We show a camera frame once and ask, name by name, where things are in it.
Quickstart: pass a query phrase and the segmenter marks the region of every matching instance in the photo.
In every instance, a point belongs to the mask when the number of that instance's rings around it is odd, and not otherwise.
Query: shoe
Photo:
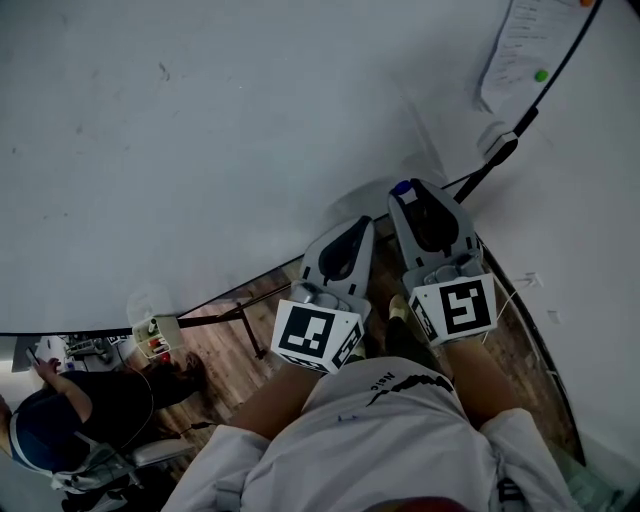
[[[401,318],[403,322],[409,318],[409,304],[402,295],[394,295],[389,302],[389,320],[396,317]]]
[[[349,357],[351,356],[361,357],[362,359],[367,358],[367,351],[364,347],[364,339],[360,340],[360,342],[351,351],[351,354],[349,354]]]

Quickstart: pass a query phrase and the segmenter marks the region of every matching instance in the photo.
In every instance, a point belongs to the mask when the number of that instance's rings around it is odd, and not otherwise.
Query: black cable
[[[113,475],[113,470],[111,469],[111,466],[109,466],[108,464],[105,464],[104,462],[102,464],[109,470],[109,476],[111,477],[111,482],[109,483],[115,482],[116,477]]]
[[[478,174],[478,173],[479,173],[479,172],[481,172],[481,171],[482,171],[482,169],[479,169],[479,170],[477,170],[477,171],[473,171],[471,174],[467,174],[466,176],[463,176],[462,178],[458,178],[457,180],[452,181],[451,183],[447,183],[444,187],[440,187],[440,188],[441,188],[442,190],[446,190],[446,189],[448,189],[449,187],[453,187],[454,185],[457,185],[457,184],[458,184],[458,183],[460,183],[461,181],[468,180],[469,178],[471,178],[471,176],[473,176],[473,175],[475,175],[475,174]]]
[[[215,423],[209,423],[208,421],[201,421],[200,423],[192,423],[189,428],[184,429],[182,432],[179,432],[178,435],[182,436],[185,432],[189,432],[189,430],[200,430],[207,427],[213,427]]]
[[[138,370],[136,370],[135,368],[131,368],[127,363],[124,362],[124,359],[122,358],[122,354],[120,353],[120,345],[116,345],[116,352],[118,353],[118,356],[120,357],[120,361],[122,361],[122,364],[124,366],[126,366],[127,368],[129,368],[130,370],[133,370],[134,372],[136,372],[138,375],[140,375],[140,377],[142,377],[144,379],[144,381],[147,383],[147,386],[149,386],[149,393],[151,394],[151,412],[149,413],[149,416],[147,417],[146,421],[144,422],[144,424],[142,425],[142,427],[140,427],[140,429],[133,435],[133,437],[131,439],[129,439],[125,444],[123,444],[120,448],[116,449],[113,448],[113,453],[111,455],[109,455],[106,459],[97,462],[95,464],[93,464],[92,466],[89,466],[87,469],[85,469],[84,471],[82,471],[81,473],[77,473],[77,475],[86,475],[87,473],[89,473],[91,470],[97,468],[98,466],[101,466],[103,464],[106,464],[109,460],[111,460],[113,457],[115,457],[116,455],[119,454],[120,450],[126,448],[129,443],[131,443],[131,441],[133,441],[136,437],[138,437],[138,434],[142,431],[142,429],[144,427],[146,427],[147,423],[149,423],[149,420],[151,419],[151,417],[153,416],[153,411],[155,410],[155,405],[154,405],[154,399],[153,399],[153,391],[151,389],[151,385],[149,384],[149,381],[146,379],[146,377],[144,375],[142,375],[142,373],[140,373]]]

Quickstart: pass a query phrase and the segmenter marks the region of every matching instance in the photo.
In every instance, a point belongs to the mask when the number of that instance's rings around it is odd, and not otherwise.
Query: small device
[[[546,71],[536,73],[536,81],[544,82],[546,77],[538,80],[540,73],[546,73]],[[484,157],[484,161],[496,167],[516,150],[518,147],[518,136],[510,131],[502,121],[496,121],[490,124],[482,135],[480,135],[477,145],[480,153]]]
[[[29,362],[34,366],[38,364],[38,358],[31,347],[27,347],[27,359],[29,359]]]
[[[133,326],[133,340],[147,359],[161,356],[184,344],[174,316],[153,316]]]

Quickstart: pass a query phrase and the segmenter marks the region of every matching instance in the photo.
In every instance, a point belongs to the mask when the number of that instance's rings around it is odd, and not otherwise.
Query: person
[[[187,370],[172,364],[142,372],[58,374],[60,362],[38,359],[42,390],[15,413],[0,396],[0,447],[19,464],[41,472],[71,472],[90,452],[91,441],[120,450],[135,443],[154,410],[181,402],[202,387],[204,367],[195,354]]]
[[[455,387],[396,296],[388,357],[322,375],[285,364],[216,428],[163,512],[571,510],[531,415],[477,340]]]

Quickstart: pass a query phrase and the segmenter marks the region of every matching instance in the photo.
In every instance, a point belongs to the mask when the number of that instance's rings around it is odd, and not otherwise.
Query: leg
[[[323,375],[284,363],[278,373],[244,403],[230,425],[273,440],[300,417],[302,407]]]
[[[430,370],[445,375],[438,359],[433,352],[420,343],[406,324],[409,314],[407,303],[402,297],[396,295],[389,304],[389,325],[384,344],[387,355],[410,359]]]
[[[380,345],[378,342],[368,333],[365,333],[360,343],[353,349],[351,355],[347,358],[345,364],[355,363],[356,361],[364,361],[365,359],[374,359],[380,357]]]
[[[172,364],[151,365],[143,375],[151,387],[156,410],[180,403],[202,387],[202,375],[195,368],[183,372]]]
[[[520,407],[511,382],[480,338],[445,345],[445,352],[456,375],[456,392],[475,428],[502,411]]]

